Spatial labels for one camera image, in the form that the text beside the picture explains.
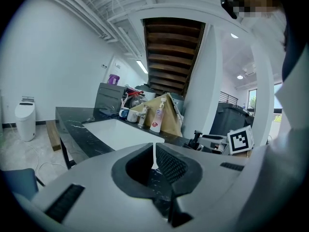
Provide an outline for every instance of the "floor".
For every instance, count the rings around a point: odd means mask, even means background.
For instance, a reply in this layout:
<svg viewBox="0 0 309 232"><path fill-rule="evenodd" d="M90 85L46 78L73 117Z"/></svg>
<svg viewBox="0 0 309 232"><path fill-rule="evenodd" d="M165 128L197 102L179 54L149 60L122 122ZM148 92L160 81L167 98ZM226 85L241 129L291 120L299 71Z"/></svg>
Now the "floor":
<svg viewBox="0 0 309 232"><path fill-rule="evenodd" d="M51 147L46 125L36 126L36 135L30 142L20 140L16 128L3 130L0 137L1 170L33 168L36 176L47 185L67 171L65 166L61 150L53 151Z"/></svg>

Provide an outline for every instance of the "toilet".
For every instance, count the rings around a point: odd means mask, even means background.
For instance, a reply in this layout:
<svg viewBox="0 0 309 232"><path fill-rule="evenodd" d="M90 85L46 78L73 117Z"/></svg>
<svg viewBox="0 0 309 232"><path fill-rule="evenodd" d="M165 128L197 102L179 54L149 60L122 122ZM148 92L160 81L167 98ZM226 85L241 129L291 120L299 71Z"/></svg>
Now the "toilet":
<svg viewBox="0 0 309 232"><path fill-rule="evenodd" d="M31 141L35 136L35 104L30 101L22 101L15 108L16 126L20 138Z"/></svg>

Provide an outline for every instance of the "chair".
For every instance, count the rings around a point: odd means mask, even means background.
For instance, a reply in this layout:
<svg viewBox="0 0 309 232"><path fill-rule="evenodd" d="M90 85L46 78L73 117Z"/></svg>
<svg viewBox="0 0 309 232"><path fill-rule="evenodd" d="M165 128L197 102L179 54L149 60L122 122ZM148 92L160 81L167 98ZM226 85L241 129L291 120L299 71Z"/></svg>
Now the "chair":
<svg viewBox="0 0 309 232"><path fill-rule="evenodd" d="M45 186L43 182L35 176L35 172L32 168L2 171L2 173L8 188L12 192L23 195L28 200L31 200L39 191L37 181L43 187Z"/></svg>

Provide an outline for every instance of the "green foliage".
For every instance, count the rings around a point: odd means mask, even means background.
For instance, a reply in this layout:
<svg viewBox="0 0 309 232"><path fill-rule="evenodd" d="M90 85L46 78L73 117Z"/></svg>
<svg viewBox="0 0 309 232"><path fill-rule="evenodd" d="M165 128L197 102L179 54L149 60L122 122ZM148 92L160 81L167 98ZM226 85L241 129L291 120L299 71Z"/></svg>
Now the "green foliage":
<svg viewBox="0 0 309 232"><path fill-rule="evenodd" d="M252 97L249 101L249 108L254 108L255 109L255 104L256 104L256 96Z"/></svg>
<svg viewBox="0 0 309 232"><path fill-rule="evenodd" d="M274 119L274 122L281 122L282 120L282 115L277 115Z"/></svg>

